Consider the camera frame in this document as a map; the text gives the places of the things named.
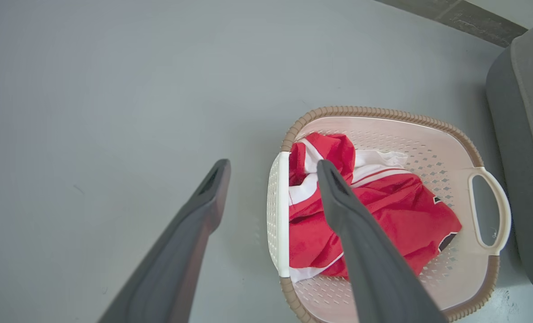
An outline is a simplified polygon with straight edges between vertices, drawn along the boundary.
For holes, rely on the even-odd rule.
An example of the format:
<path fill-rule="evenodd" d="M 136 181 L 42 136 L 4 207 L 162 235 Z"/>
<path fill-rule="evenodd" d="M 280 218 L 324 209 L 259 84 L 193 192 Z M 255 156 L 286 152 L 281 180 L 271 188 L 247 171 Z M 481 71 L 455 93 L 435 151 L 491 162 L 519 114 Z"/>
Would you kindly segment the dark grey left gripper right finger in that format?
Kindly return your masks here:
<path fill-rule="evenodd" d="M 445 323 L 410 266 L 329 160 L 317 163 L 326 222 L 340 237 L 361 323 Z"/>

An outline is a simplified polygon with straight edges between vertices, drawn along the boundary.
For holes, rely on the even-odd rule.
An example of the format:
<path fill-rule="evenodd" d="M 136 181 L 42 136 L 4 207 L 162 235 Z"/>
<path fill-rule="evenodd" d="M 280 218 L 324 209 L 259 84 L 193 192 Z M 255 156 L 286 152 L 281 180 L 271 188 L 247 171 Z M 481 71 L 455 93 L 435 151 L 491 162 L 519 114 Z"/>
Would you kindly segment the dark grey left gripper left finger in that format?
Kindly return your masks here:
<path fill-rule="evenodd" d="M 218 160 L 100 317 L 101 323 L 187 323 L 208 239 L 225 210 L 231 163 Z"/>

